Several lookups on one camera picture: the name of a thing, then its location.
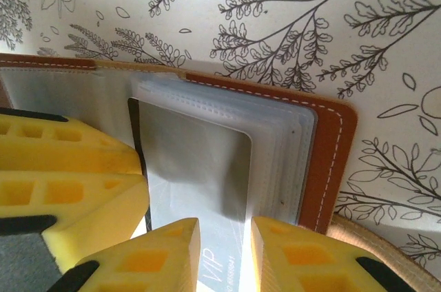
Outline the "floral printed table cover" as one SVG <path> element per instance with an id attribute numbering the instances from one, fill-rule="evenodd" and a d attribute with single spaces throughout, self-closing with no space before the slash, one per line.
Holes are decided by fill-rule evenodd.
<path id="1" fill-rule="evenodd" d="M 0 0 L 0 52 L 330 95 L 360 118 L 335 211 L 441 280 L 441 0 Z"/>

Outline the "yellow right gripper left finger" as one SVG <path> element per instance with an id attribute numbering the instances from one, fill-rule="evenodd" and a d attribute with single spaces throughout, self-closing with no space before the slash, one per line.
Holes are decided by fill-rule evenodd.
<path id="1" fill-rule="evenodd" d="M 197 218 L 184 218 L 89 255 L 71 269 L 89 277 L 79 292 L 196 292 Z"/>

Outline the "silver VIP card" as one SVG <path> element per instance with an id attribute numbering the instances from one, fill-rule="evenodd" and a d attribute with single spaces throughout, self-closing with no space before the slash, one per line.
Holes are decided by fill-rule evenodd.
<path id="1" fill-rule="evenodd" d="M 140 103 L 153 228 L 198 218 L 198 281 L 239 292 L 251 141 L 224 126 Z"/>

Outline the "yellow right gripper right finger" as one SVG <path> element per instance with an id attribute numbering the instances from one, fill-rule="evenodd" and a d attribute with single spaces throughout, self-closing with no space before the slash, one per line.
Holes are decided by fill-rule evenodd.
<path id="1" fill-rule="evenodd" d="M 256 292 L 413 292 L 374 254 L 273 218 L 254 216 Z"/>

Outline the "brown leather card holder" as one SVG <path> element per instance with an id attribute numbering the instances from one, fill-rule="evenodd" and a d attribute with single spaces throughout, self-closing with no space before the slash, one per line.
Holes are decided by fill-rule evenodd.
<path id="1" fill-rule="evenodd" d="M 140 175 L 147 181 L 149 207 L 130 239 L 155 230 L 140 103 L 249 137 L 239 292 L 256 292 L 254 216 L 360 247 L 383 261 L 413 292 L 441 292 L 441 281 L 392 244 L 334 213 L 358 124 L 356 110 L 349 104 L 162 65 L 0 53 L 0 107 L 75 118 L 136 151 Z M 79 292 L 89 275 L 72 268 L 60 271 L 37 233 L 0 236 L 0 291 Z"/>

